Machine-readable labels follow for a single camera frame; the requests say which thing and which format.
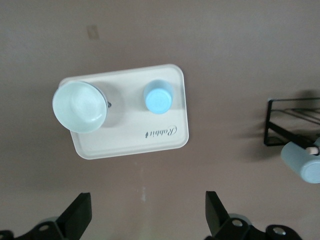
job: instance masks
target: beige surface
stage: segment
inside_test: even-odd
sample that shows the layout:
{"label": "beige surface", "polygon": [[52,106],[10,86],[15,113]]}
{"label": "beige surface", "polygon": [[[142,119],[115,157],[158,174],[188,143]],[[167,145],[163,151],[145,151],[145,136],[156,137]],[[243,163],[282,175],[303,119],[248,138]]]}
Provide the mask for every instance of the beige surface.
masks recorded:
{"label": "beige surface", "polygon": [[[320,184],[263,146],[269,97],[316,94],[318,1],[0,2],[0,229],[16,236],[91,192],[82,239],[201,240],[205,191],[258,229],[320,236]],[[89,39],[96,25],[99,39]],[[185,76],[190,139],[176,150],[88,161],[53,115],[58,83],[172,63]]]}

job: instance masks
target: black bracket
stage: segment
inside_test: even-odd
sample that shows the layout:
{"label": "black bracket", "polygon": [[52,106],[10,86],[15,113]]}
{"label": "black bracket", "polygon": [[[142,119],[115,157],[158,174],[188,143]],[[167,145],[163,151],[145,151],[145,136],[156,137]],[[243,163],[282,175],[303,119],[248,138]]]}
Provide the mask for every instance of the black bracket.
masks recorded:
{"label": "black bracket", "polygon": [[[289,142],[293,142],[296,145],[300,146],[303,149],[312,148],[315,150],[314,155],[320,154],[320,149],[318,146],[314,144],[314,140],[309,139],[303,135],[294,134],[283,127],[272,122],[271,114],[272,112],[278,112],[285,115],[290,115],[297,119],[302,119],[309,123],[320,125],[320,119],[311,115],[310,113],[317,113],[320,114],[318,108],[287,108],[287,109],[273,109],[274,102],[292,102],[292,101],[316,101],[320,100],[320,98],[297,98],[297,99],[270,99],[268,101],[267,113],[265,118],[265,129],[264,129],[264,140],[263,143],[266,146],[283,146]],[[287,139],[288,141],[283,141],[279,137],[276,136],[269,136],[269,130],[273,130],[283,138]]]}

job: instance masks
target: metal rack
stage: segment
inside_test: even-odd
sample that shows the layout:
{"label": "metal rack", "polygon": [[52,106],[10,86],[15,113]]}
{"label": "metal rack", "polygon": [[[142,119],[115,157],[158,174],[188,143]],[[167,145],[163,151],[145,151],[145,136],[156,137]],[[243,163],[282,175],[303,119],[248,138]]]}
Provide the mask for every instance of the metal rack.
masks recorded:
{"label": "metal rack", "polygon": [[[274,108],[275,103],[304,103],[304,106],[282,106],[280,108]],[[278,116],[290,116],[296,120],[305,121],[306,124],[312,124],[313,126],[316,126],[316,129],[313,132],[308,132],[307,130],[304,130],[300,133],[293,133],[292,131],[285,129],[284,127],[281,127],[273,122],[272,115],[274,113],[277,113]],[[271,136],[270,130],[274,131],[276,134]],[[320,97],[270,99],[268,101],[263,141],[266,146],[283,146],[288,142],[293,142],[301,148],[308,150],[309,154],[319,155],[319,147],[314,144],[315,140],[318,137],[320,137]]]}

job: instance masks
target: printed logo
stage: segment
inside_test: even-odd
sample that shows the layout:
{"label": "printed logo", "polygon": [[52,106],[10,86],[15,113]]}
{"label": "printed logo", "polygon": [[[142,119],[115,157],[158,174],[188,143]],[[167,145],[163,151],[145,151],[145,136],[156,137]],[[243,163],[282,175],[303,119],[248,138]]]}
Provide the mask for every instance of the printed logo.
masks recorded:
{"label": "printed logo", "polygon": [[171,125],[167,129],[157,130],[157,131],[147,131],[145,138],[154,138],[160,136],[172,136],[177,132],[177,126]]}

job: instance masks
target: light blue cup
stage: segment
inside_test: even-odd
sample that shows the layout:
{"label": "light blue cup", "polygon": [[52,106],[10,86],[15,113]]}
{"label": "light blue cup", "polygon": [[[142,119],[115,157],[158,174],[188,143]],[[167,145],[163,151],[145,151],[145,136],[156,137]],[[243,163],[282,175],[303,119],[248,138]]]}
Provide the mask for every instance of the light blue cup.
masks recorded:
{"label": "light blue cup", "polygon": [[164,80],[148,83],[143,91],[145,106],[154,114],[166,113],[171,108],[173,95],[172,86]]}
{"label": "light blue cup", "polygon": [[99,129],[108,114],[105,95],[83,81],[70,81],[60,86],[52,100],[58,121],[75,133],[90,133]]}
{"label": "light blue cup", "polygon": [[[320,138],[314,144],[320,146]],[[320,156],[308,154],[302,147],[289,142],[283,147],[281,158],[304,181],[320,183]]]}

